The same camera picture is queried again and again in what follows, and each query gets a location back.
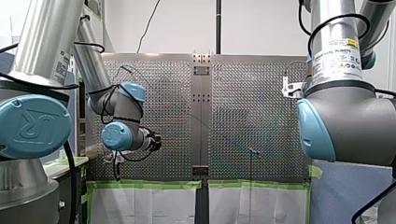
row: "metal clamp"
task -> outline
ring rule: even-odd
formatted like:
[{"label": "metal clamp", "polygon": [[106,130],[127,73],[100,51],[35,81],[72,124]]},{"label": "metal clamp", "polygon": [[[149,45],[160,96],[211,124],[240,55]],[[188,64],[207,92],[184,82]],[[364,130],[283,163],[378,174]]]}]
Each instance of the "metal clamp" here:
[{"label": "metal clamp", "polygon": [[302,99],[304,82],[289,83],[288,77],[283,77],[282,94],[286,98]]}]

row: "blue logo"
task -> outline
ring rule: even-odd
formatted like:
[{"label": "blue logo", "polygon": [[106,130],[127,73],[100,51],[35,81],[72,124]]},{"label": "blue logo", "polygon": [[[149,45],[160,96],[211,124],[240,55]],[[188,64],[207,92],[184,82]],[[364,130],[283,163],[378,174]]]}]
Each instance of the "blue logo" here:
[{"label": "blue logo", "polygon": [[36,110],[25,110],[21,114],[14,141],[51,145],[58,121],[58,115]]}]

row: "white wall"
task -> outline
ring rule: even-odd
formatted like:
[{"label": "white wall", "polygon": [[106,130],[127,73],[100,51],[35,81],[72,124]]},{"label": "white wall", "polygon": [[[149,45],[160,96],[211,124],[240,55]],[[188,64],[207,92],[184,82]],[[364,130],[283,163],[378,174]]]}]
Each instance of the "white wall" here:
[{"label": "white wall", "polygon": [[[136,52],[157,0],[105,0],[108,49]],[[362,0],[356,1],[360,10]],[[140,52],[208,53],[215,51],[215,0],[163,0],[151,22]],[[304,24],[310,15],[304,10]],[[377,46],[374,69],[364,78],[378,88],[396,88],[393,74],[394,22]],[[222,1],[223,54],[306,55],[306,36],[298,24],[297,0]]]}]

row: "blue joint cap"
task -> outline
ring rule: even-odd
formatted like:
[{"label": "blue joint cap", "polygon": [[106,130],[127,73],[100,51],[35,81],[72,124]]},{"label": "blue joint cap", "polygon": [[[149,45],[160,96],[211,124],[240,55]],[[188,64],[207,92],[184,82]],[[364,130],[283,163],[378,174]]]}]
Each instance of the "blue joint cap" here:
[{"label": "blue joint cap", "polygon": [[[146,102],[146,88],[133,82],[122,82],[121,86],[125,88],[125,90],[127,90],[139,103],[143,104]],[[120,93],[124,96],[131,97],[123,88],[120,88]]]},{"label": "blue joint cap", "polygon": [[59,149],[70,135],[67,108],[44,95],[27,94],[0,104],[0,156],[38,159]]},{"label": "blue joint cap", "polygon": [[318,111],[307,99],[298,102],[300,141],[306,155],[314,160],[335,161],[329,132]]},{"label": "blue joint cap", "polygon": [[128,150],[133,140],[128,126],[118,121],[107,124],[102,130],[102,142],[110,150]]},{"label": "blue joint cap", "polygon": [[372,69],[375,65],[376,61],[376,54],[375,52],[372,53],[369,62],[366,64],[366,66],[363,67],[363,70],[369,70]]}]

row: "metal bracket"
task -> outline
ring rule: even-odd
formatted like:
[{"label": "metal bracket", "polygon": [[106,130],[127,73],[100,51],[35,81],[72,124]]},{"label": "metal bracket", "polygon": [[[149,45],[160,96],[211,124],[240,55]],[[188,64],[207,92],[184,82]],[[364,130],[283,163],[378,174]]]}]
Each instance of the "metal bracket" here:
[{"label": "metal bracket", "polygon": [[286,98],[301,99],[303,98],[304,82],[289,83],[288,77],[283,77],[282,93]]},{"label": "metal bracket", "polygon": [[192,175],[209,175],[208,166],[192,166]]},{"label": "metal bracket", "polygon": [[209,66],[194,66],[195,76],[209,76]]}]

